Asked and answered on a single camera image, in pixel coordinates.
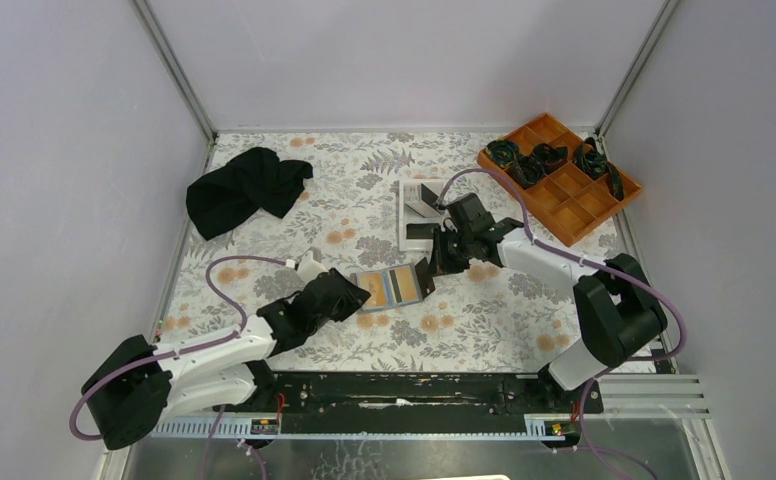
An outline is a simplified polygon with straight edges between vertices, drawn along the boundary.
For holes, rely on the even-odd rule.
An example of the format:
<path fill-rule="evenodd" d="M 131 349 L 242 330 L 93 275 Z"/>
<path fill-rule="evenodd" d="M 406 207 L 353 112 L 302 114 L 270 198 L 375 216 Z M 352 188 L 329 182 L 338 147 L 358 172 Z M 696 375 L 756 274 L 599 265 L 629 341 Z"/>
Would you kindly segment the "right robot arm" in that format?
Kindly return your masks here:
<path fill-rule="evenodd" d="M 573 298 L 579 338 L 538 372 L 537 396 L 547 410 L 565 410 L 587 380 L 620 366 L 665 331 L 662 306 L 647 292 L 633 257 L 599 261 L 548 245 L 521 221 L 495 220 L 475 194 L 444 208 L 450 224 L 433 232 L 433 275 L 457 274 L 479 260 L 531 275 Z"/>

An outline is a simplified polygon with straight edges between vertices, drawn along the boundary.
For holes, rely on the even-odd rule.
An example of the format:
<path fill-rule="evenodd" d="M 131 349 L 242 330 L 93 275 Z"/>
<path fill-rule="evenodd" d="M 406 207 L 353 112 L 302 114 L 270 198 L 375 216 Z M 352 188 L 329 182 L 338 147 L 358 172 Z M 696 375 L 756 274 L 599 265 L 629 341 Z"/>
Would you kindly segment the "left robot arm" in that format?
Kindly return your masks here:
<path fill-rule="evenodd" d="M 239 404 L 263 410 L 275 388 L 262 371 L 266 359 L 303 345 L 328 321 L 346 320 L 370 297 L 330 269 L 236 326 L 162 346 L 130 337 L 83 384 L 71 432 L 120 450 L 190 412 Z"/>

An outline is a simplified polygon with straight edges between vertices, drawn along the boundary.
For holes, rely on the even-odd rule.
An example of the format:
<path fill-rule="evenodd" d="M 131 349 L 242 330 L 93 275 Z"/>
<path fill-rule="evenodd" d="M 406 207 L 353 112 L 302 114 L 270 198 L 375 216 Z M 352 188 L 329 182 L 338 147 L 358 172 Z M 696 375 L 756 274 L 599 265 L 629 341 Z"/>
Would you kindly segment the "grey blue card holder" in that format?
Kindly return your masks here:
<path fill-rule="evenodd" d="M 399 308 L 424 301 L 435 291 L 428 261 L 404 264 L 378 271 L 359 272 L 353 283 L 370 293 L 362 306 L 364 312 Z"/>

